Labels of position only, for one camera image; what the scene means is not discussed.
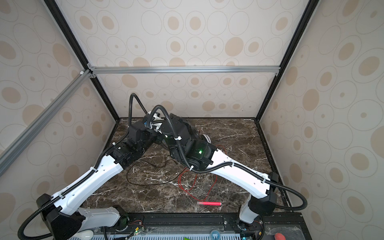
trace cable tie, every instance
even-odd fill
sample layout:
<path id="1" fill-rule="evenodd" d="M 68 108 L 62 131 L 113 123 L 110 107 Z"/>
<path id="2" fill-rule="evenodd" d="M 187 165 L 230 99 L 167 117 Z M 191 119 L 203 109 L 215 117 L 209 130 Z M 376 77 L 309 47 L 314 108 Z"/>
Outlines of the cable tie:
<path id="1" fill-rule="evenodd" d="M 62 193 L 62 192 L 59 193 L 59 197 L 60 197 L 61 199 L 65 198 L 65 196 L 64 196 L 63 194 L 61 194 L 61 193 Z"/>

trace metal mounting rail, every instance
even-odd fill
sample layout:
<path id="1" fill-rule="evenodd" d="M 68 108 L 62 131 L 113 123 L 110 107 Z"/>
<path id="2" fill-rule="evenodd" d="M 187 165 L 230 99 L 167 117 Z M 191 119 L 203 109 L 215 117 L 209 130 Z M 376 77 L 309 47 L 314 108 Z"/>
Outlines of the metal mounting rail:
<path id="1" fill-rule="evenodd" d="M 184 66 L 184 67 L 94 67 L 94 74 L 114 73 L 278 73 L 280 66 Z"/>
<path id="2" fill-rule="evenodd" d="M 52 102 L 51 104 L 20 134 L 16 140 L 3 152 L 0 157 L 0 176 L 11 166 L 32 140 L 40 133 L 47 123 L 60 111 L 73 93 L 84 80 L 89 79 L 91 73 L 83 70 Z"/>

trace red object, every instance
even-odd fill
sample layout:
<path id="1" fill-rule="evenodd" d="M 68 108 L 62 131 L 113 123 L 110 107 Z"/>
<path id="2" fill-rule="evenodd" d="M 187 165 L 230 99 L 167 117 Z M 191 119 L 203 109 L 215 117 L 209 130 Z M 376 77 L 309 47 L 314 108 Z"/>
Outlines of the red object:
<path id="1" fill-rule="evenodd" d="M 197 202 L 198 205 L 221 206 L 221 202 Z"/>
<path id="2" fill-rule="evenodd" d="M 223 145 L 216 145 L 216 147 L 222 147 L 223 150 L 224 150 L 224 154 L 225 154 L 225 155 L 227 154 L 227 151 L 226 151 L 226 149 L 225 149 L 225 147 L 224 147 Z"/>
<path id="3" fill-rule="evenodd" d="M 183 171 L 183 172 L 180 174 L 180 176 L 179 176 L 179 179 L 178 179 L 178 181 L 177 181 L 177 183 L 179 184 L 179 187 L 180 187 L 183 191 L 185 191 L 186 193 L 188 193 L 188 195 L 190 195 L 191 197 L 193 197 L 194 199 L 196 199 L 197 201 L 204 202 L 204 201 L 208 198 L 209 193 L 211 192 L 212 188 L 214 187 L 214 185 L 215 185 L 215 183 L 216 183 L 216 181 L 217 181 L 217 175 L 216 175 L 216 180 L 215 180 L 215 182 L 212 184 L 211 188 L 210 188 L 209 191 L 207 192 L 207 196 L 206 196 L 203 200 L 199 200 L 199 199 L 195 198 L 194 196 L 192 196 L 192 194 L 189 193 L 189 191 L 191 191 L 192 188 L 195 186 L 196 179 L 197 179 L 197 174 L 196 174 L 196 176 L 195 176 L 195 180 L 194 180 L 194 182 L 193 182 L 193 184 L 192 184 L 192 187 L 191 187 L 189 190 L 185 190 L 185 189 L 183 188 L 183 185 L 181 184 L 182 176 L 183 176 L 183 174 L 186 173 L 186 172 L 189 172 L 189 170 L 188 170 L 188 169 L 184 169 L 184 171 Z"/>
<path id="4" fill-rule="evenodd" d="M 275 240 L 285 240 L 285 236 L 278 232 L 275 234 Z"/>

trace vent grille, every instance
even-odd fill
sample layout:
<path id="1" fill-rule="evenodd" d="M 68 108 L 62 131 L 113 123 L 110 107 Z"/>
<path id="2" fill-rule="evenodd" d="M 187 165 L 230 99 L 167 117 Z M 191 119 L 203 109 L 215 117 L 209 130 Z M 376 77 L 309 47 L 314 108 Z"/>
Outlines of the vent grille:
<path id="1" fill-rule="evenodd" d="M 119 237 L 128 235 L 114 234 L 108 236 L 108 240 L 113 240 Z M 209 234 L 147 234 L 130 237 L 129 240 L 184 240 L 184 237 L 191 240 L 210 240 Z M 80 240 L 77 237 L 72 237 L 70 240 Z M 103 235 L 94 235 L 91 240 L 104 240 Z M 240 234 L 237 233 L 221 233 L 220 240 L 240 240 Z"/>

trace dark brown marble surface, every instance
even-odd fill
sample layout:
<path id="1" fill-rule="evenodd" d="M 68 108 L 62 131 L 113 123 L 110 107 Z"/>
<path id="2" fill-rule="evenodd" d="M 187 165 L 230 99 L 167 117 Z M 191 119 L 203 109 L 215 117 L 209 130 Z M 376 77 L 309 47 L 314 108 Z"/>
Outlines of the dark brown marble surface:
<path id="1" fill-rule="evenodd" d="M 189 119 L 189 121 L 196 126 L 200 134 L 208 134 L 212 144 L 223 146 L 227 150 L 227 155 L 234 160 L 260 172 L 271 172 L 253 119 Z M 125 133 L 127 125 L 128 120 L 122 119 L 113 141 L 117 141 Z M 154 144 L 134 165 L 101 186 L 82 207 L 105 208 L 118 204 L 127 212 L 238 212 L 248 197 L 248 192 L 220 176 L 217 177 L 217 182 L 206 201 L 221 202 L 221 206 L 197 205 L 197 200 L 178 187 L 177 178 L 162 185 L 131 184 L 168 182 L 184 168 L 182 164 L 169 157 L 169 152 Z M 195 174 L 191 172 L 183 174 L 182 183 L 185 189 L 191 188 L 194 178 Z M 190 193 L 198 199 L 204 199 L 215 179 L 214 174 L 199 174 Z M 280 192 L 277 189 L 275 192 L 278 194 L 278 204 L 282 205 Z"/>

